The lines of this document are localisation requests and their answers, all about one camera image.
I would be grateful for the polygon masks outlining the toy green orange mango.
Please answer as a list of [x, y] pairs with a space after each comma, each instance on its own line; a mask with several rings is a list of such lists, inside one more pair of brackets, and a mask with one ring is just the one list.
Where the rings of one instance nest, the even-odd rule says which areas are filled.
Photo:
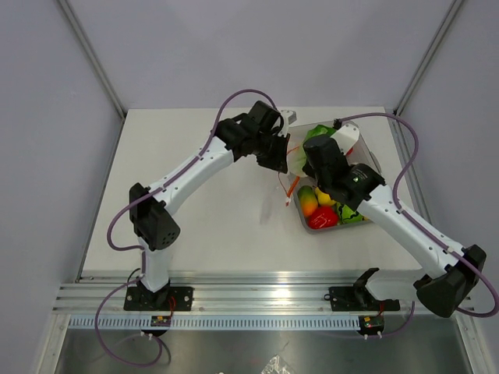
[[302, 186], [297, 192], [299, 205], [304, 217], [311, 216], [318, 208], [316, 195], [309, 185]]

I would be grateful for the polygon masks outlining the toy napa cabbage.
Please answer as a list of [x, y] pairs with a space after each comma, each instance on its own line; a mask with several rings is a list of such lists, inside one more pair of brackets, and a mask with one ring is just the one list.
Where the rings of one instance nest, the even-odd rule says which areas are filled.
[[315, 166], [320, 158], [320, 147], [327, 145], [328, 138], [337, 132], [333, 127], [316, 125], [308, 130], [303, 139], [288, 152], [288, 171], [300, 178], [316, 176]]

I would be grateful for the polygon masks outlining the clear zip top bag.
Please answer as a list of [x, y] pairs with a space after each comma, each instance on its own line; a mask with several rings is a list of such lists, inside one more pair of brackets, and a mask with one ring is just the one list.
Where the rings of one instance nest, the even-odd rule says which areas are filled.
[[267, 190], [261, 202], [261, 224], [267, 224], [278, 215], [281, 210], [290, 207], [292, 195], [298, 185], [300, 176], [289, 171], [287, 174], [277, 172], [276, 176], [268, 182]]

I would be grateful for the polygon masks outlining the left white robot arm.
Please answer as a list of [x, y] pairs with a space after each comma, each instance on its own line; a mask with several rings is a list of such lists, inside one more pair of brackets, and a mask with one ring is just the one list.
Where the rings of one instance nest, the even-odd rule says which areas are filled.
[[257, 101], [248, 112], [217, 121], [207, 145], [192, 160], [148, 187], [136, 183], [129, 190], [133, 204], [129, 219], [143, 253], [136, 298], [141, 305], [159, 310], [168, 302], [166, 249], [180, 236], [174, 216], [181, 205], [211, 177], [242, 157], [253, 155], [262, 168], [287, 173], [288, 127], [295, 119], [294, 112], [278, 111]]

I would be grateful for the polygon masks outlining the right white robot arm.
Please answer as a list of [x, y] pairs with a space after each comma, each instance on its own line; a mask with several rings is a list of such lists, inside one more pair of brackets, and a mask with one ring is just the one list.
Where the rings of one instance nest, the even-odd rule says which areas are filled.
[[476, 286], [487, 254], [447, 238], [421, 216], [397, 203], [392, 189], [366, 164], [350, 165], [337, 142], [326, 135], [303, 144], [305, 169], [322, 192], [381, 227], [420, 264], [416, 297], [431, 312], [448, 318]]

